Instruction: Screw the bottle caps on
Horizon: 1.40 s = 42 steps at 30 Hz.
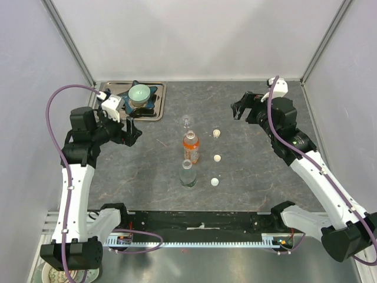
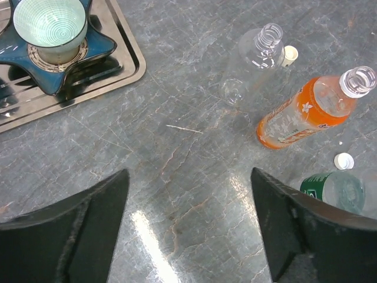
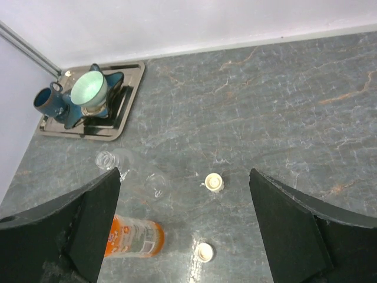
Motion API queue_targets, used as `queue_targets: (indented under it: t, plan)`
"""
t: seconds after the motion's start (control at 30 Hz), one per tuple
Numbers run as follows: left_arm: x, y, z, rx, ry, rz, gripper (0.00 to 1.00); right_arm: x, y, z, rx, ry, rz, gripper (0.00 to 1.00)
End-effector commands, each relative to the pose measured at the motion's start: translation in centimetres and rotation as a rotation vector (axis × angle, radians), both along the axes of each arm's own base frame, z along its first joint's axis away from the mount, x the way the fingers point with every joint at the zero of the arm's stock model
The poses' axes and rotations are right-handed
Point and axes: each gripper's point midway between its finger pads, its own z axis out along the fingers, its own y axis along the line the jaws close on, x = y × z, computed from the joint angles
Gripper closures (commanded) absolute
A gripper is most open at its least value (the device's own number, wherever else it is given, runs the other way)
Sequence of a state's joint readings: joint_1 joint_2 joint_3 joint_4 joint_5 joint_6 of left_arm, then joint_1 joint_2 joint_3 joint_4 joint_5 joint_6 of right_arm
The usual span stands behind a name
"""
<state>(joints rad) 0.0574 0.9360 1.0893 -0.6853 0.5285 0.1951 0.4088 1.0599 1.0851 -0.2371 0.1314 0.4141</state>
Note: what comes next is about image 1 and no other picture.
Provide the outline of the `clear green-label water bottle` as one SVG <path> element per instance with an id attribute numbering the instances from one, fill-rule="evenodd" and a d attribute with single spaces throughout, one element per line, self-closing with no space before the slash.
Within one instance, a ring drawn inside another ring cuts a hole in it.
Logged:
<path id="1" fill-rule="evenodd" d="M 182 162 L 179 178 L 180 182 L 185 187 L 193 187 L 196 184 L 196 170 L 189 159 Z"/>

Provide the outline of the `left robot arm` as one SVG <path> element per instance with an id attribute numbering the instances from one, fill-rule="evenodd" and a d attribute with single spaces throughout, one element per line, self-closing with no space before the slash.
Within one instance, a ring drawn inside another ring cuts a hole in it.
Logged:
<path id="1" fill-rule="evenodd" d="M 125 204 L 107 203 L 97 219 L 87 223 L 88 197 L 100 147 L 108 142 L 131 147 L 142 135 L 129 117 L 114 121 L 107 111 L 80 107 L 71 111 L 71 130 L 62 148 L 62 196 L 51 243 L 41 246 L 41 258 L 57 271 L 97 269 L 110 233 L 125 231 Z"/>

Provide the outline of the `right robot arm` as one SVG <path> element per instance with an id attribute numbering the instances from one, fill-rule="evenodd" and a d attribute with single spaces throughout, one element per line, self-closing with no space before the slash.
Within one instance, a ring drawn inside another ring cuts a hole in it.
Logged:
<path id="1" fill-rule="evenodd" d="M 297 229 L 321 242 L 338 262 L 376 246 L 376 214 L 368 213 L 351 197 L 325 165 L 314 142 L 298 129 L 292 100 L 269 100 L 246 92 L 231 109 L 236 120 L 250 110 L 245 121 L 264 130 L 276 155 L 301 177 L 327 213 L 319 216 L 285 201 L 271 209 L 269 222 L 274 231 Z"/>

